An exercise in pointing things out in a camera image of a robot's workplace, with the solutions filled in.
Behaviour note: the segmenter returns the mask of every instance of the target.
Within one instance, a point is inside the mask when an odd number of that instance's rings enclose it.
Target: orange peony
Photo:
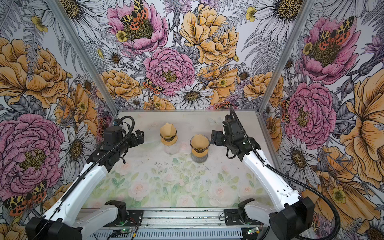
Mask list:
[[[323,146],[320,158],[316,171],[321,182],[318,190],[335,205],[340,214],[342,228],[353,223],[356,218],[361,218],[362,225],[357,232],[364,233],[369,229],[369,220],[380,218],[380,211],[375,210],[376,205],[363,196],[366,192],[361,183],[353,181],[357,173],[353,169],[353,163],[335,146]],[[333,213],[324,200],[309,190],[302,192],[302,195],[310,197],[315,203],[316,213],[332,221]]]
[[[175,107],[168,99],[154,95],[153,98],[149,98],[149,103],[144,103],[144,109],[170,110],[175,109]]]
[[[269,136],[272,139],[273,146],[275,147],[275,150],[277,151],[280,148],[281,144],[281,120],[277,117],[270,117],[266,120],[266,127],[269,132]]]
[[[105,71],[101,74],[101,79],[113,99],[118,96],[129,100],[131,97],[142,94],[139,81],[131,78],[123,71]],[[99,90],[97,90],[96,94],[99,98],[103,97]]]
[[[0,96],[11,96],[8,104],[18,102],[23,94],[34,96],[49,108],[68,93],[67,74],[48,49],[38,46],[36,66],[28,78],[29,47],[21,39],[10,43],[0,38]]]
[[[236,90],[236,83],[240,83],[237,68],[220,70],[218,66],[212,65],[201,68],[196,75],[201,81],[208,82],[205,89],[213,89],[214,94],[210,96],[211,105],[224,101],[230,96],[230,92],[233,93]]]
[[[235,32],[235,28],[213,36],[224,24],[227,24],[227,17],[217,15],[217,11],[209,5],[204,7],[200,4],[198,16],[191,11],[184,15],[180,34],[188,40],[185,45],[199,49],[200,63],[224,66],[229,58],[236,55],[239,33]]]
[[[272,77],[272,71],[267,72],[266,74],[259,74],[250,78],[252,84],[244,86],[244,96],[246,98],[252,97],[256,98],[258,96],[263,96],[266,88],[268,87],[269,81]],[[273,89],[273,93],[269,102],[275,108],[280,104],[281,99],[283,98],[283,83],[284,79],[282,76],[279,77],[279,81],[276,84],[276,87]]]
[[[356,125],[348,135],[340,136],[345,152],[353,157],[353,168],[362,181],[380,188],[384,181],[384,69],[358,81],[354,89]]]
[[[84,122],[88,124],[88,130],[96,135],[98,120],[95,107],[94,101],[88,98],[84,88],[78,83],[76,90],[71,91],[70,97],[60,98],[54,110],[56,123],[66,127],[75,125],[77,130],[80,123]]]

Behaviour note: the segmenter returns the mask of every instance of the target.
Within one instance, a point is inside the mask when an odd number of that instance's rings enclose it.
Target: fern leaf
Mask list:
[[[15,0],[2,0],[0,2],[0,9],[0,33],[9,40],[13,36],[13,32],[16,32],[21,27],[18,21],[18,19],[21,20],[22,18],[20,7],[17,6]]]
[[[64,52],[64,63],[65,65],[67,65],[67,57],[68,57],[68,53],[70,51],[70,48],[71,48],[71,44],[64,39],[64,49],[63,49],[63,52]]]

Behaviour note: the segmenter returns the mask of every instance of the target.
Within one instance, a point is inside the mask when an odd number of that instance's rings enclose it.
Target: table surface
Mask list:
[[[232,207],[245,199],[272,202],[258,179],[238,158],[228,159],[225,147],[209,147],[208,159],[191,159],[190,139],[195,134],[210,137],[222,131],[228,111],[134,111],[121,112],[135,119],[134,130],[144,131],[145,143],[129,149],[126,163],[119,161],[83,206],[101,207],[109,200],[136,207]],[[255,112],[237,113],[249,136],[270,159]],[[177,129],[179,152],[169,155],[160,141],[159,130],[166,123]]]

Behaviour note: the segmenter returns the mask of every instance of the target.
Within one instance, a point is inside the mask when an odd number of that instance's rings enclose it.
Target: purple flower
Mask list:
[[[144,60],[149,78],[156,86],[165,89],[165,95],[173,96],[175,91],[195,81],[192,60],[172,48],[157,49],[152,57]]]
[[[313,81],[322,81],[324,84],[329,85],[336,82],[350,70],[359,56],[353,54],[360,35],[360,31],[355,32],[356,18],[354,18],[352,27],[348,31],[349,37],[344,42],[336,44],[335,41],[332,41],[326,49],[320,49],[320,32],[333,32],[342,24],[336,23],[336,20],[330,22],[329,19],[321,17],[313,25],[309,36],[306,36],[304,40],[303,54],[295,64],[297,72],[309,76]]]
[[[299,138],[310,150],[321,147],[336,124],[332,95],[321,83],[300,83],[290,98],[288,115],[286,134]]]
[[[148,10],[148,19],[139,24],[138,30],[124,27],[121,18],[131,15],[134,11],[134,4],[131,6],[123,5],[123,8],[108,8],[108,24],[112,26],[110,33],[115,34],[117,42],[123,44],[122,53],[126,56],[134,56],[143,52],[154,51],[156,48],[164,46],[168,40],[168,23],[166,17],[161,18],[155,6],[149,6],[143,1],[144,8]]]
[[[164,12],[167,15],[176,11],[184,15],[191,10],[191,0],[164,0],[164,5]]]
[[[0,123],[0,197],[4,201],[31,192],[42,181],[52,187],[64,134],[54,122],[37,114]]]
[[[218,7],[219,0],[201,0],[201,4],[209,5],[211,8],[217,8]]]

